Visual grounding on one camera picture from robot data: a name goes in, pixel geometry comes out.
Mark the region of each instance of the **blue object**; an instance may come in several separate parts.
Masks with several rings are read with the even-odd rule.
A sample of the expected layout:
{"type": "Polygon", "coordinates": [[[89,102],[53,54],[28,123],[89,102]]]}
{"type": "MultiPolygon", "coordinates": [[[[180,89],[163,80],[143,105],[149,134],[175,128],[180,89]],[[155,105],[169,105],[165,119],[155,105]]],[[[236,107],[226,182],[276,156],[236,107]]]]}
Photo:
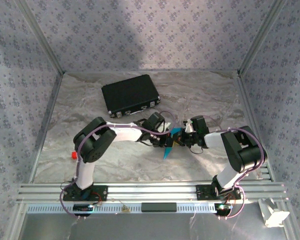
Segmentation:
{"type": "MultiPolygon", "coordinates": [[[[170,134],[171,134],[171,137],[176,134],[176,133],[179,133],[181,132],[182,128],[181,127],[175,127],[174,129],[171,130],[170,134]]],[[[165,150],[164,150],[164,155],[163,155],[163,159],[166,159],[169,155],[169,153],[171,152],[172,150],[172,147],[166,147],[165,150]]]]}

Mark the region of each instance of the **robotic arm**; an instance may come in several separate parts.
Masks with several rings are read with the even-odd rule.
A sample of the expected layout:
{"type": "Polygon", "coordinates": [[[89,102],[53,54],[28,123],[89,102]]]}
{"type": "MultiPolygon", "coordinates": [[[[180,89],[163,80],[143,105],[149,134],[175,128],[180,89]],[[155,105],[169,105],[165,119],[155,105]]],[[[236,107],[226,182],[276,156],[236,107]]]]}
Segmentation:
{"type": "MultiPolygon", "coordinates": [[[[258,168],[264,161],[266,152],[255,141],[256,138],[250,127],[243,126],[238,130],[209,132],[203,116],[196,116],[183,122],[184,127],[175,134],[151,134],[147,131],[158,133],[158,128],[165,122],[165,118],[154,113],[148,119],[130,123],[130,128],[120,128],[120,125],[106,122],[102,117],[95,118],[73,139],[75,150],[78,151],[83,139],[96,128],[103,127],[91,135],[83,143],[80,153],[82,162],[79,165],[75,185],[82,191],[93,185],[93,172],[96,161],[105,153],[113,142],[149,140],[154,147],[169,148],[174,142],[181,146],[191,148],[198,145],[202,148],[224,148],[228,156],[228,163],[224,170],[212,179],[209,194],[215,197],[223,196],[234,190],[235,183],[244,175],[258,168]]],[[[198,198],[206,196],[201,189],[197,190],[198,198]]]]}

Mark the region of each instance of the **white bracket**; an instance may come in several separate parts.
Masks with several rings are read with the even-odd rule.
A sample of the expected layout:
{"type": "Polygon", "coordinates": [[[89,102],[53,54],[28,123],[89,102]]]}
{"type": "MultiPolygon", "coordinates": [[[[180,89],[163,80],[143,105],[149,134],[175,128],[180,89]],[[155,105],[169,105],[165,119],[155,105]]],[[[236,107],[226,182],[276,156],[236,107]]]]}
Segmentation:
{"type": "Polygon", "coordinates": [[[281,211],[272,198],[261,198],[258,200],[262,217],[267,228],[283,228],[283,220],[290,214],[289,211],[281,211]]]}

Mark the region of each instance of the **floral wallpaper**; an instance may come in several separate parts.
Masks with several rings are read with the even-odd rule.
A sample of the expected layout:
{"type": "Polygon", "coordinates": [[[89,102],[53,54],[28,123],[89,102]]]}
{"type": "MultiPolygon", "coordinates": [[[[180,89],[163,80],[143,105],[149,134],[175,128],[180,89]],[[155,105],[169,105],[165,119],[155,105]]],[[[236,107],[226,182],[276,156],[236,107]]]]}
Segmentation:
{"type": "Polygon", "coordinates": [[[300,225],[300,0],[287,1],[244,85],[276,180],[288,182],[300,225]]]}
{"type": "Polygon", "coordinates": [[[235,70],[273,0],[26,0],[67,71],[235,70]]]}
{"type": "Polygon", "coordinates": [[[0,0],[0,239],[17,185],[29,180],[56,79],[17,6],[0,0]]]}

